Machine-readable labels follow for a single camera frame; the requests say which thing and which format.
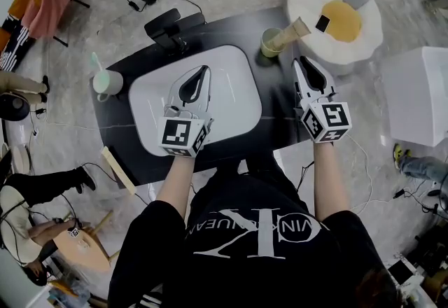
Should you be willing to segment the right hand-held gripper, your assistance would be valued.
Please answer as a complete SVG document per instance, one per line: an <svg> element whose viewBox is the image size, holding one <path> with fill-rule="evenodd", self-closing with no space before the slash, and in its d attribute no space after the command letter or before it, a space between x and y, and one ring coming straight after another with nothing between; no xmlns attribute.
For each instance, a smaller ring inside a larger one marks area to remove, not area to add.
<svg viewBox="0 0 448 308"><path fill-rule="evenodd" d="M339 141L351 130L351 115L346 102L328 101L327 97L310 97L309 89L322 95L335 92L330 73L315 60L302 56L293 60L295 86L304 113L301 122L314 143Z"/></svg>

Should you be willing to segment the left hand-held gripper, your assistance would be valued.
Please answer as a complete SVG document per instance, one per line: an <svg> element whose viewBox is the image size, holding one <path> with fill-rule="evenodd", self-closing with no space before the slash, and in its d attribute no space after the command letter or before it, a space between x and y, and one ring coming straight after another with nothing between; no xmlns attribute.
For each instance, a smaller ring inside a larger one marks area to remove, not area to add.
<svg viewBox="0 0 448 308"><path fill-rule="evenodd" d="M214 119L203 111L210 100L211 70L198 66L184 73L169 90L164 116L159 118L159 147L168 155L196 158Z"/></svg>

